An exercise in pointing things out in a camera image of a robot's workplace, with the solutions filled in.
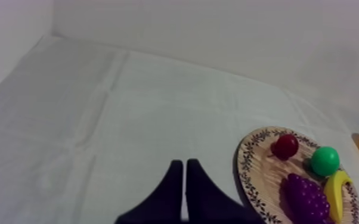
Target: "toy banana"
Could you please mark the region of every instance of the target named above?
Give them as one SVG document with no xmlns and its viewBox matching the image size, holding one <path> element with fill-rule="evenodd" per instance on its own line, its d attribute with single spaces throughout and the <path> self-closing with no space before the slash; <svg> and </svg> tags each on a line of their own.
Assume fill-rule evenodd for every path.
<svg viewBox="0 0 359 224">
<path fill-rule="evenodd" d="M 342 219 L 342 185 L 345 183 L 352 183 L 351 178 L 345 173 L 345 171 L 335 172 L 326 183 L 324 187 L 324 193 L 327 196 L 327 200 L 330 204 L 330 217 L 336 223 L 341 223 Z"/>
</svg>

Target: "white backdrop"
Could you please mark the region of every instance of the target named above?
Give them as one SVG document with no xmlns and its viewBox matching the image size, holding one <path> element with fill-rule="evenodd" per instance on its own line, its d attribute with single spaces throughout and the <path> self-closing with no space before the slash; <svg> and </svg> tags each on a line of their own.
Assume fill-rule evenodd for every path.
<svg viewBox="0 0 359 224">
<path fill-rule="evenodd" d="M 359 131 L 358 0 L 55 0 L 54 9 L 58 35 L 286 87 Z"/>
<path fill-rule="evenodd" d="M 53 0 L 0 0 L 0 81 L 52 26 Z"/>
</svg>

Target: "white cloth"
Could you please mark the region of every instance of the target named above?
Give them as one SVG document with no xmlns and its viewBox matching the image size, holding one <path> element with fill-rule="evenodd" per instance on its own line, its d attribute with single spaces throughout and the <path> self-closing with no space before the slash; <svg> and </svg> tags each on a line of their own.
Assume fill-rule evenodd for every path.
<svg viewBox="0 0 359 224">
<path fill-rule="evenodd" d="M 233 156 L 263 126 L 338 149 L 359 194 L 359 151 L 338 113 L 222 71 L 44 38 L 0 84 L 0 223 L 113 223 L 172 159 L 198 158 L 240 201 Z"/>
</svg>

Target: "round wooden tray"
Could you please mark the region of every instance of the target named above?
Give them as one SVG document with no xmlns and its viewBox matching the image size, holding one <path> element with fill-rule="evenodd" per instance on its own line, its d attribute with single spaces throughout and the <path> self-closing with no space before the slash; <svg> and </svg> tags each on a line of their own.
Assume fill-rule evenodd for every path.
<svg viewBox="0 0 359 224">
<path fill-rule="evenodd" d="M 281 161 L 271 153 L 270 147 L 287 133 L 296 136 L 299 150 L 287 161 Z M 324 178 L 306 171 L 308 160 L 317 148 L 314 140 L 284 127 L 260 128 L 242 140 L 237 155 L 240 182 L 248 200 L 266 223 L 293 223 L 293 214 L 280 189 L 289 173 L 297 173 L 323 186 Z M 359 198 L 353 184 L 344 185 L 342 193 L 342 223 L 359 224 Z"/>
</svg>

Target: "toy apple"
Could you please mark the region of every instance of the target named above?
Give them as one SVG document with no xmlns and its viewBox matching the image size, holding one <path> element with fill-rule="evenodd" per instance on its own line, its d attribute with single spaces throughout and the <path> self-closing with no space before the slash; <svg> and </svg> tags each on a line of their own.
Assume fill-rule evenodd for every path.
<svg viewBox="0 0 359 224">
<path fill-rule="evenodd" d="M 271 152 L 281 160 L 287 160 L 298 152 L 299 143 L 294 135 L 288 134 L 279 137 L 271 147 Z"/>
</svg>

